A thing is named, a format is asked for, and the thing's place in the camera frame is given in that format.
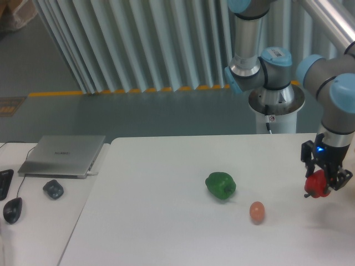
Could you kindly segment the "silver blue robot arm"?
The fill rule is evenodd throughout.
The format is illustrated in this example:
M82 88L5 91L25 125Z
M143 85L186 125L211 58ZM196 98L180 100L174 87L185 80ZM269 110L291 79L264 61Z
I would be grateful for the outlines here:
M288 50L269 47L257 51L262 19L270 1L228 1L235 16L235 55L225 68L230 88L237 93L250 90L249 105L271 131L271 119L293 114L305 97L304 90L322 105L323 116L314 140L301 146L306 167L305 197L326 197L352 178L343 160L354 137L354 18L337 1L301 1L328 39L342 51L327 60L314 54L297 67L300 87L291 84L292 57Z

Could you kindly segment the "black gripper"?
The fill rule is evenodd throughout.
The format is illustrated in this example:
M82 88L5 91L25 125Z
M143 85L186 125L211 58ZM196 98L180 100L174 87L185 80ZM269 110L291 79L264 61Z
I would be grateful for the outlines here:
M324 171L326 185L324 194L331 190L338 191L353 177L353 173L342 167L342 162L349 149L349 140L345 135L322 132L314 141L308 140L301 145L301 161L307 169L305 177L309 178L319 166Z

